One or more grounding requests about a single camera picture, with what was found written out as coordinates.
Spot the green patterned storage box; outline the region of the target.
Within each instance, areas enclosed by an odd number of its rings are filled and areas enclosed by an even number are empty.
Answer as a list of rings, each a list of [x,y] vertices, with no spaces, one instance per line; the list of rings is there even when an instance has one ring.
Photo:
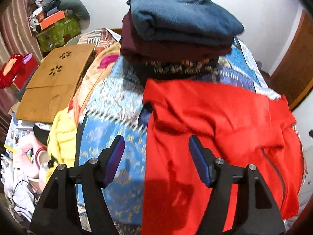
[[[64,46],[70,39],[81,33],[80,24],[76,17],[65,17],[40,31],[36,38],[40,50],[50,52],[54,48]]]

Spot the orange box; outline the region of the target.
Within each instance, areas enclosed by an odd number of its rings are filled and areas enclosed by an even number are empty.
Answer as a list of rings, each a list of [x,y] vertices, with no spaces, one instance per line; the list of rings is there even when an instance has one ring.
[[[45,18],[42,22],[40,22],[40,27],[41,29],[46,29],[50,27],[52,24],[56,23],[57,21],[65,18],[65,13],[64,11],[58,11],[47,18]]]

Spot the brown wooden door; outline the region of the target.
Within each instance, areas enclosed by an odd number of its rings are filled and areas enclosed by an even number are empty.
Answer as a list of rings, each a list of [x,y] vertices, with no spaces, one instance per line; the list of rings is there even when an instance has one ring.
[[[294,110],[312,90],[312,19],[301,14],[297,31],[281,63],[270,77],[271,88],[284,94]]]

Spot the red garment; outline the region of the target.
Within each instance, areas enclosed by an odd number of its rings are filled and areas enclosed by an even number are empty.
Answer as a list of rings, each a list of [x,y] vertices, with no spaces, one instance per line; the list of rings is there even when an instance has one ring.
[[[149,79],[143,234],[195,234],[211,190],[200,180],[190,136],[231,165],[254,164],[284,219],[298,213],[305,162],[285,97],[204,81]]]

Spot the yellow garment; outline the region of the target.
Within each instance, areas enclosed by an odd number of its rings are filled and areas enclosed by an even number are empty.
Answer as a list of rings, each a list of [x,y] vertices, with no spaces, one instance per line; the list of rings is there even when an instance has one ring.
[[[74,167],[76,134],[77,125],[74,121],[74,113],[68,111],[66,107],[56,114],[48,136],[47,152],[52,161],[52,167],[46,172],[46,181],[59,164],[65,164],[68,168]]]

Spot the orange pink blanket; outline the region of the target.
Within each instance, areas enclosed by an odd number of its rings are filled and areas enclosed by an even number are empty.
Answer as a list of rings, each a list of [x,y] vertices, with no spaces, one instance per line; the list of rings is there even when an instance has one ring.
[[[95,86],[110,74],[112,66],[120,55],[120,48],[120,43],[116,42],[106,49],[97,50],[96,58],[87,69],[68,106],[68,113],[73,116],[76,125],[78,125],[79,117],[86,108]]]

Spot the red plush toy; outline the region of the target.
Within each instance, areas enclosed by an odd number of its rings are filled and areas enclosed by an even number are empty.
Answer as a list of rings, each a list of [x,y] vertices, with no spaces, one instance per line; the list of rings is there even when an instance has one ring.
[[[1,68],[1,89],[10,87],[17,76],[24,75],[32,61],[36,63],[32,53],[25,56],[13,54]]]

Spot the folded maroon garment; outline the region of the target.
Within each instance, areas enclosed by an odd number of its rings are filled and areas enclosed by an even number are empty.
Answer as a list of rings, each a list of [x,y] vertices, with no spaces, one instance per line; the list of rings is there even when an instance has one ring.
[[[157,41],[141,38],[130,12],[122,20],[121,54],[129,61],[201,61],[231,53],[232,45],[208,46],[182,41]]]

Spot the brown wooden lap desk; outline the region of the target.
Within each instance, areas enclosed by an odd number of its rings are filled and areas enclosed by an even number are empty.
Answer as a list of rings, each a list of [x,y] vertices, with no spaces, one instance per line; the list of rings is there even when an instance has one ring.
[[[73,98],[93,49],[93,43],[53,49],[29,81],[16,118],[52,123]]]

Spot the folded blue sweater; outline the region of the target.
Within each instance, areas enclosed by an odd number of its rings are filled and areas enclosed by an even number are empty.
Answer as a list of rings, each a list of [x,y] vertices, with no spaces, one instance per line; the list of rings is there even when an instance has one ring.
[[[242,23],[211,0],[128,0],[134,27],[144,40],[220,46],[244,32]]]

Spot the dark patterned folded garment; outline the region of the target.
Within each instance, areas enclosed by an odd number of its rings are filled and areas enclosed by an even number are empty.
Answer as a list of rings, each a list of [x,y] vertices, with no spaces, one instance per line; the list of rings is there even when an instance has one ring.
[[[202,75],[215,73],[217,66],[217,58],[204,59],[202,61],[183,60],[175,63],[148,61],[141,64],[132,64],[134,72],[142,84],[145,84],[147,79],[194,79]]]

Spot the striped curtain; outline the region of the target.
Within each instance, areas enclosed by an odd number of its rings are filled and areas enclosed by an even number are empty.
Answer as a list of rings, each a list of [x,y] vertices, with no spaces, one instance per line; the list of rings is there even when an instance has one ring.
[[[42,52],[28,21],[33,10],[33,0],[1,0],[1,66],[13,54],[32,53],[41,61]]]

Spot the blue patchwork bedspread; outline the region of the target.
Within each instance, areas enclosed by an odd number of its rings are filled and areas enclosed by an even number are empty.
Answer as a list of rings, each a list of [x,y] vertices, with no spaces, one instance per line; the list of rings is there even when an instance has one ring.
[[[272,100],[280,97],[267,85],[251,51],[239,39],[234,40],[230,54],[218,58],[215,73],[191,80],[231,84]],[[99,156],[117,135],[125,139],[115,177],[102,190],[120,234],[140,234],[142,227],[146,130],[151,114],[142,102],[143,91],[132,64],[119,56],[110,74],[95,86],[77,125],[76,165]]]

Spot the grey green pillow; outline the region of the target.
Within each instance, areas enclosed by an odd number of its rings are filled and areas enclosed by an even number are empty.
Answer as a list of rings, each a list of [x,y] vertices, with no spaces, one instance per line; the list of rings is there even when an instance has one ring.
[[[80,0],[62,0],[59,9],[72,11],[80,20],[86,21],[90,19],[88,10]]]

